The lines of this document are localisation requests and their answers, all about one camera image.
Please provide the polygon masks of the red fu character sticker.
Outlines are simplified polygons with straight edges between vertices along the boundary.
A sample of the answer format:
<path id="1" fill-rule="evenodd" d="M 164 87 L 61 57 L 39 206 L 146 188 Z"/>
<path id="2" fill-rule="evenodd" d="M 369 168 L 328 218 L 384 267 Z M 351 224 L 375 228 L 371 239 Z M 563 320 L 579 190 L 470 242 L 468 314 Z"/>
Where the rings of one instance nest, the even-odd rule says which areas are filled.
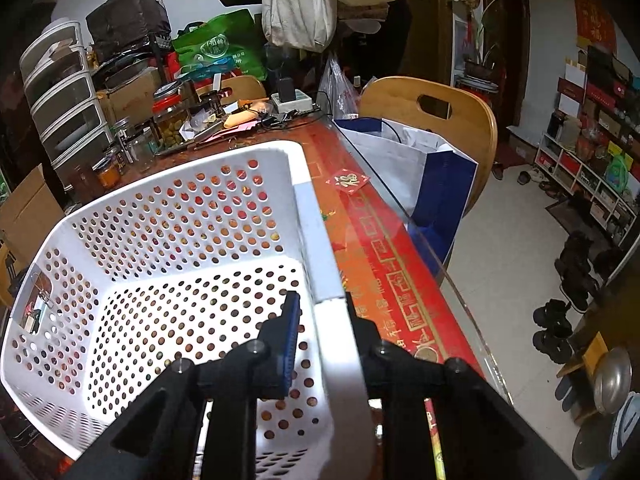
<path id="1" fill-rule="evenodd" d="M 328 180 L 327 185 L 331 185 L 337 191 L 353 196 L 360 191 L 370 181 L 370 178 L 361 172 L 343 168 L 334 172 Z"/>

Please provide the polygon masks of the small jar orange contents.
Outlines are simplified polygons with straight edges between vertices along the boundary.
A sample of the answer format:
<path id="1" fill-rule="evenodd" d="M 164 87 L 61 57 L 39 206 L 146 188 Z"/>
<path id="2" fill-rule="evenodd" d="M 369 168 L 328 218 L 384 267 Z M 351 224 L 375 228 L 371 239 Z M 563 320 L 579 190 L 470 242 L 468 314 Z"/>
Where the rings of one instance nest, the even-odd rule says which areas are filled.
<path id="1" fill-rule="evenodd" d="M 118 162 L 113 157 L 103 157 L 94 168 L 94 172 L 105 191 L 111 190 L 120 181 Z"/>

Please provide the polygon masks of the glass jar with red lid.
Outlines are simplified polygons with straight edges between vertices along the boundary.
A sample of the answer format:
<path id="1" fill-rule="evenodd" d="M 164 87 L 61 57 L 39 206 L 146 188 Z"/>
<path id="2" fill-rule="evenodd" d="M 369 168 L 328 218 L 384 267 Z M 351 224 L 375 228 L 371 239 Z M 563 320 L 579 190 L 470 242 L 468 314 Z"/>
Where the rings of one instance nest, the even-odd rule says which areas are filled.
<path id="1" fill-rule="evenodd" d="M 182 104 L 180 96 L 174 94 L 156 100 L 152 112 L 163 148 L 183 144 L 184 137 L 180 130 L 189 119 L 189 110 Z"/>

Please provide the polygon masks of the black shoes on floor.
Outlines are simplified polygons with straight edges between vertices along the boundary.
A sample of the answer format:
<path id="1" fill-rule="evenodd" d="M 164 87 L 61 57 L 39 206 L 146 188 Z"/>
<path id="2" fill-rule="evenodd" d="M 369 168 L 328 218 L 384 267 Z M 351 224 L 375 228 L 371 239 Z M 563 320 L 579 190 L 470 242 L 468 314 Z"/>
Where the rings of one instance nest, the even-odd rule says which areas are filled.
<path id="1" fill-rule="evenodd" d="M 550 299 L 533 312 L 533 321 L 540 327 L 533 334 L 532 344 L 555 364 L 566 364 L 573 355 L 568 338 L 573 333 L 566 314 L 569 304 L 559 299 Z"/>

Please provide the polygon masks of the clear plastic bag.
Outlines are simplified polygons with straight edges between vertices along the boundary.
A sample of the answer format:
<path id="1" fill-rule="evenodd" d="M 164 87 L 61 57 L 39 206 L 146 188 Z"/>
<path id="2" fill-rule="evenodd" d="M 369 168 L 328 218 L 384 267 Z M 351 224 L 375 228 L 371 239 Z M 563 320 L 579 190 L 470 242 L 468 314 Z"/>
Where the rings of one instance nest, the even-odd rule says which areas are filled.
<path id="1" fill-rule="evenodd" d="M 317 104 L 334 119 L 358 116 L 359 94 L 343 73 L 334 54 L 326 60 L 317 93 Z"/>

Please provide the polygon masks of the white perforated plastic basket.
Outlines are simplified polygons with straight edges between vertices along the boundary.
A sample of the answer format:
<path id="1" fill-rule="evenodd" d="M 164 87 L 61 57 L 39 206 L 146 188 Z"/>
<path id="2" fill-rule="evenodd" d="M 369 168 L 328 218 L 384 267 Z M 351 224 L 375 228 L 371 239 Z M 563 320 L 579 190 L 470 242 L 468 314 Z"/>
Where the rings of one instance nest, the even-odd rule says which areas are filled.
<path id="1" fill-rule="evenodd" d="M 300 298 L 292 385 L 257 404 L 262 479 L 363 479 L 366 387 L 303 148 L 270 141 L 171 168 L 64 218 L 14 302 L 1 381 L 71 458 L 175 359 L 223 358 Z"/>

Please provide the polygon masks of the blue and white paper bag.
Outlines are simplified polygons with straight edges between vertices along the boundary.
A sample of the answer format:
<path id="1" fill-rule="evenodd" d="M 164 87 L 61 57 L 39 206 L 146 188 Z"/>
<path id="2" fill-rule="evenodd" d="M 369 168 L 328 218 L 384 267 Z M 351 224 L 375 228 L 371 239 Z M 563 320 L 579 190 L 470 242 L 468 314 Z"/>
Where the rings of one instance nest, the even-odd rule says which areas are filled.
<path id="1" fill-rule="evenodd" d="M 337 119 L 355 157 L 435 278 L 450 256 L 477 162 L 431 130 L 385 118 Z"/>

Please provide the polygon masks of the brown cardboard box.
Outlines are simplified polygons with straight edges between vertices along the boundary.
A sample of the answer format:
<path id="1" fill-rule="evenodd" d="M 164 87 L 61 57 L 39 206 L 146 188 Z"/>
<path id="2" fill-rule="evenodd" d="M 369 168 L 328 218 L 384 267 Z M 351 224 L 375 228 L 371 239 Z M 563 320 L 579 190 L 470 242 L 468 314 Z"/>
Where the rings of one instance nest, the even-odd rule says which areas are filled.
<path id="1" fill-rule="evenodd" d="M 44 178 L 34 168 L 1 205 L 1 235 L 22 263 L 30 263 L 52 229 L 64 218 Z"/>

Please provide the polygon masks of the red patterned tablecloth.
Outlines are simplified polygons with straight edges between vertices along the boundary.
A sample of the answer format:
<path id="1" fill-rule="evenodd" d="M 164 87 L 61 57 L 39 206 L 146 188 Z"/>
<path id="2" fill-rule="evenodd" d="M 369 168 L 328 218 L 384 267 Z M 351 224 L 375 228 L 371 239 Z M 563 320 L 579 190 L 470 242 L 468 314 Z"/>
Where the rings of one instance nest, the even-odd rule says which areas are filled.
<path id="1" fill-rule="evenodd" d="M 329 116 L 317 112 L 282 125 L 220 132 L 203 143 L 158 155 L 151 170 L 272 140 L 294 141 L 304 149 L 343 286 L 358 313 L 378 324 L 384 338 L 418 358 L 442 362 L 455 356 L 488 376 L 489 352 L 446 263 L 435 278 L 371 179 L 353 196 L 326 184 L 343 168 L 363 174 Z"/>

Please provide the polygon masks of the metal pot lid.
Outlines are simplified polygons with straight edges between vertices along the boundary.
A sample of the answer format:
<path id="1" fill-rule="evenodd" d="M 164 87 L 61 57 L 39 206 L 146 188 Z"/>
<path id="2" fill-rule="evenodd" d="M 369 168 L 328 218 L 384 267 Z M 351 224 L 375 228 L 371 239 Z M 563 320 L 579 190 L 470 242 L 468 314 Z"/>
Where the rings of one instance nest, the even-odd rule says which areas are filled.
<path id="1" fill-rule="evenodd" d="M 630 393 L 632 365 L 628 351 L 617 347 L 599 360 L 593 376 L 593 402 L 603 415 L 617 413 Z"/>

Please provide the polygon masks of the white power strip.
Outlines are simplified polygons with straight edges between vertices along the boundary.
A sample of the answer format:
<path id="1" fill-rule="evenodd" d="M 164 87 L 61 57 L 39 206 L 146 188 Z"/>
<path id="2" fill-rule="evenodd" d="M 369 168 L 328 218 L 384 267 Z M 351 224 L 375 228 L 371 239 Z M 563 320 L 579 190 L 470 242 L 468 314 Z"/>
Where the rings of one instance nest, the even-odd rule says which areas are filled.
<path id="1" fill-rule="evenodd" d="M 270 96 L 279 114 L 288 114 L 295 112 L 296 114 L 304 114 L 311 112 L 314 108 L 314 102 L 310 96 L 307 96 L 302 90 L 295 90 L 295 98 L 292 101 L 282 101 L 279 93 L 273 93 Z"/>

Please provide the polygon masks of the black suitcase on stack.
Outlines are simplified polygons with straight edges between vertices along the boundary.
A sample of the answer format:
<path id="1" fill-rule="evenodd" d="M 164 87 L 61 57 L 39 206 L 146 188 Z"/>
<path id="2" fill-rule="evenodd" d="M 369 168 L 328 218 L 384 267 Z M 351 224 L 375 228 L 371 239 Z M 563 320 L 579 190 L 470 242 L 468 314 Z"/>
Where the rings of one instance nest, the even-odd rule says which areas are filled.
<path id="1" fill-rule="evenodd" d="M 149 35 L 171 34 L 164 0 L 106 0 L 86 22 L 94 46 L 105 55 Z"/>

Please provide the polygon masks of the beige canvas tote bag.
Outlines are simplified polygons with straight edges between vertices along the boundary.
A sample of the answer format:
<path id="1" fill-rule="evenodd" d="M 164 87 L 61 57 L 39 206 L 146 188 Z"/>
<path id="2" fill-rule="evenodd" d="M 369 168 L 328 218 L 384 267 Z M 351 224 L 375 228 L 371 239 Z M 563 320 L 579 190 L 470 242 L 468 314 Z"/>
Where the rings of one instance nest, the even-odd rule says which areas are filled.
<path id="1" fill-rule="evenodd" d="M 320 53 L 335 26 L 335 0 L 262 0 L 262 31 L 276 47 Z"/>

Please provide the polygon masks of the white cubby shelf unit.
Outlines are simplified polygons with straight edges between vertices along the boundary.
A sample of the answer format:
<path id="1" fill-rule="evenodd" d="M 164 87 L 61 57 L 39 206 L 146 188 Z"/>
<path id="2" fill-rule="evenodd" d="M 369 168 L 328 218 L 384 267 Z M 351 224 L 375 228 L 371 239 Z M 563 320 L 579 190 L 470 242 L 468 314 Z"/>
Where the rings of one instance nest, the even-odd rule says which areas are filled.
<path id="1" fill-rule="evenodd" d="M 610 243 L 639 235 L 639 78 L 602 47 L 567 62 L 535 165 L 570 196 Z"/>

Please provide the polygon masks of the green shopping bag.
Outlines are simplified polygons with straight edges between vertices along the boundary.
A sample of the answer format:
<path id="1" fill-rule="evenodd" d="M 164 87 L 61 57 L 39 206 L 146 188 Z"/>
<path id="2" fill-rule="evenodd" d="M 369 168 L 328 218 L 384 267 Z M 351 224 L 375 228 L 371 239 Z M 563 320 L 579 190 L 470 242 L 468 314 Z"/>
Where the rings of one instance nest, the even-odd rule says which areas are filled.
<path id="1" fill-rule="evenodd" d="M 241 9 L 220 14 L 172 40 L 184 74 L 237 68 L 263 81 L 267 69 L 254 16 Z"/>

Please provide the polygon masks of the white plastic drawer tower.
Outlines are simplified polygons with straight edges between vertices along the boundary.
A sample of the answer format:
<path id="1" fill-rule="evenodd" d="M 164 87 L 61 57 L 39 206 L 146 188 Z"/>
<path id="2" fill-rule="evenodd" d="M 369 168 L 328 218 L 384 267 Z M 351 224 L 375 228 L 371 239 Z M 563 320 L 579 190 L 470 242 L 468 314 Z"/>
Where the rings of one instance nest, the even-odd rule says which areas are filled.
<path id="1" fill-rule="evenodd" d="M 95 165 L 113 142 L 82 44 L 80 24 L 49 24 L 20 57 L 24 95 L 52 168 Z"/>

